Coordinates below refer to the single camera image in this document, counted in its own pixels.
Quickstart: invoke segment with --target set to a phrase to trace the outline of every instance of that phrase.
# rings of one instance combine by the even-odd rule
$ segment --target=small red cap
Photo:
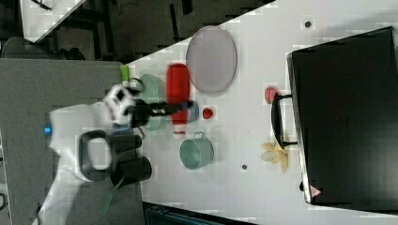
[[[275,98],[275,94],[278,93],[278,91],[276,90],[276,88],[274,87],[268,87],[264,93],[265,98],[266,98],[266,102],[268,104],[271,104],[273,99]]]
[[[203,110],[203,118],[204,119],[209,119],[209,118],[211,118],[211,116],[213,116],[213,111],[211,109],[209,109],[209,108],[205,108]]]

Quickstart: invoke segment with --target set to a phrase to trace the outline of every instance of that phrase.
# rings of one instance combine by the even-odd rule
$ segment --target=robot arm
[[[146,104],[135,99],[135,94],[117,84],[102,102],[50,112],[50,147],[60,159],[55,180],[33,224],[66,224],[80,186],[111,175],[119,153],[112,141],[115,128],[137,128],[145,125],[150,116],[165,116],[191,106],[191,102]]]

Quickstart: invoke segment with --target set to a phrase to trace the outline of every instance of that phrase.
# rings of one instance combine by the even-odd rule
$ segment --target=red triangle sticker
[[[311,190],[311,196],[313,196],[313,198],[322,194],[322,191],[316,189],[315,187],[310,186],[310,190]]]

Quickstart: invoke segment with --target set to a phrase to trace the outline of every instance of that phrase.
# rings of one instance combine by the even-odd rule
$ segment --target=plate
[[[207,26],[196,32],[186,57],[191,82],[203,93],[225,91],[235,76],[237,50],[234,41],[217,26]]]

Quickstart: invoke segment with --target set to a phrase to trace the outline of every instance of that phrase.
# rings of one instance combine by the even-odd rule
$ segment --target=blue light
[[[51,133],[51,128],[50,128],[50,127],[46,127],[46,128],[44,129],[44,133],[45,133],[45,134],[50,134],[50,133]]]

